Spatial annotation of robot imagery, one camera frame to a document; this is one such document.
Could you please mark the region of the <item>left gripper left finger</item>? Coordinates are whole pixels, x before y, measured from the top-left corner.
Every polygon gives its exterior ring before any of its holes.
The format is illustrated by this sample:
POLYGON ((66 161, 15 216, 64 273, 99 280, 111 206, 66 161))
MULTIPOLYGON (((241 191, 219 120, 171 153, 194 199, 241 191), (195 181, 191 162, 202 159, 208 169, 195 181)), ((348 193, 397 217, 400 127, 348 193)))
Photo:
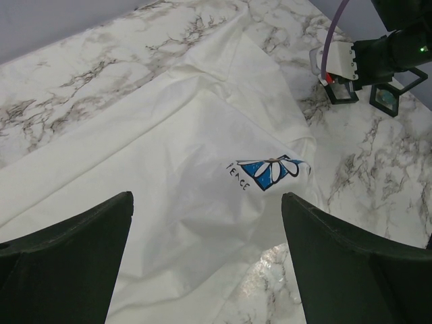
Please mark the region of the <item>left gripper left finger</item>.
POLYGON ((133 194, 122 192, 1 243, 1 322, 104 323, 133 212, 133 194))

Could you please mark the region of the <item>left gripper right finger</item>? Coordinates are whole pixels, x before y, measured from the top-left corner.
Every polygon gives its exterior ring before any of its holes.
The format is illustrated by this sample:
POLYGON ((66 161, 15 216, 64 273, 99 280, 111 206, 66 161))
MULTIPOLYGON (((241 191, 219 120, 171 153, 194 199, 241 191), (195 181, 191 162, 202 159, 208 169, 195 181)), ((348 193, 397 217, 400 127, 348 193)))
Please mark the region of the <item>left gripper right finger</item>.
POLYGON ((430 323, 431 245, 375 235, 284 194, 281 213, 307 323, 430 323))

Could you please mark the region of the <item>white printed t-shirt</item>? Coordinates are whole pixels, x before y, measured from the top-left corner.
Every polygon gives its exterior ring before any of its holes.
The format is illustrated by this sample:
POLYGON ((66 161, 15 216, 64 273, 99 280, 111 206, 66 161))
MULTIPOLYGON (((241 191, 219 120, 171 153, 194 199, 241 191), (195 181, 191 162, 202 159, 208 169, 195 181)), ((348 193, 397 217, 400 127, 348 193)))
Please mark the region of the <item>white printed t-shirt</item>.
POLYGON ((262 253, 281 198, 316 204, 316 142, 243 13, 166 72, 1 170, 12 239, 123 191, 134 216, 110 323, 214 323, 262 253))

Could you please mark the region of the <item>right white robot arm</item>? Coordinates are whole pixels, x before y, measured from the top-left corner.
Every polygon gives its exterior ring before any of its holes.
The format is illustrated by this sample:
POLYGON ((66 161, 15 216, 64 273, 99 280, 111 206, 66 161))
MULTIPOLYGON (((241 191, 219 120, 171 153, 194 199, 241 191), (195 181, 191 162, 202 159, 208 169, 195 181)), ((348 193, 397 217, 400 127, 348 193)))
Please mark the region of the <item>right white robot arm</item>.
POLYGON ((391 82, 394 74, 431 61, 431 0, 373 1, 389 36, 358 40, 354 90, 391 82))

